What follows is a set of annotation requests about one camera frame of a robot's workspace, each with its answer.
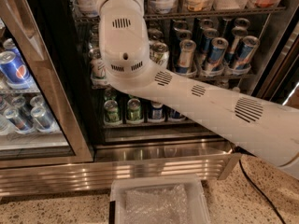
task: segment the metal base of refrigerator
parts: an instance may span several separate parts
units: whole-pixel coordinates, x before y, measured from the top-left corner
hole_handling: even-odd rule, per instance
[[[225,179],[241,158],[230,142],[208,141],[156,146],[102,147],[94,162],[0,170],[0,196],[110,189],[113,180],[197,174]]]

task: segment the power cord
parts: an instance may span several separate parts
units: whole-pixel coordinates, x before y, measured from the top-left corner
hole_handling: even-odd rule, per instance
[[[271,200],[263,193],[262,190],[259,189],[259,187],[250,179],[248,174],[245,172],[241,160],[239,160],[239,164],[240,164],[241,171],[242,171],[243,175],[245,176],[245,178],[250,182],[250,184],[255,188],[255,190],[257,190],[268,201],[268,203],[270,204],[270,206],[273,209],[273,211],[275,212],[275,214],[279,217],[281,223],[286,224],[285,220],[281,216],[280,212],[276,209],[274,204],[271,202]]]

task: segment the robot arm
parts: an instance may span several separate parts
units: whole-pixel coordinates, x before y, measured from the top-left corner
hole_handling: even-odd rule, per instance
[[[143,0],[98,0],[100,50],[115,89],[177,110],[299,179],[299,110],[178,76],[150,59]]]

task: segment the beverage cooler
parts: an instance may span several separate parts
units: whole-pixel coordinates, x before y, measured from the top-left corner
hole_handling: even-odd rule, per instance
[[[298,1],[144,0],[150,58],[179,75],[282,104],[299,79]],[[242,148],[175,109],[109,85],[94,0],[0,5],[0,196],[105,189],[144,176],[222,180],[233,170]],[[245,36],[255,47],[243,65],[234,59],[244,55]]]

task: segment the black ventilation grille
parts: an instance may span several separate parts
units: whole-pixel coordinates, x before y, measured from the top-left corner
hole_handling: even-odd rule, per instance
[[[131,66],[131,69],[132,69],[132,71],[135,71],[135,70],[137,70],[138,68],[140,68],[141,66],[142,66],[142,62],[137,63],[137,64]]]
[[[192,91],[192,94],[201,97],[205,94],[206,89],[203,86],[195,85],[195,86],[193,86],[191,91]]]
[[[155,81],[158,82],[158,85],[164,86],[168,85],[172,79],[172,76],[168,72],[160,71],[155,77]]]
[[[248,123],[257,121],[262,114],[263,107],[257,101],[241,98],[236,103],[235,115]]]
[[[115,71],[119,71],[119,72],[124,72],[124,69],[123,67],[121,66],[117,66],[117,65],[111,65],[112,69],[115,70]]]
[[[131,26],[129,19],[116,19],[112,22],[112,26],[115,28],[125,28]]]

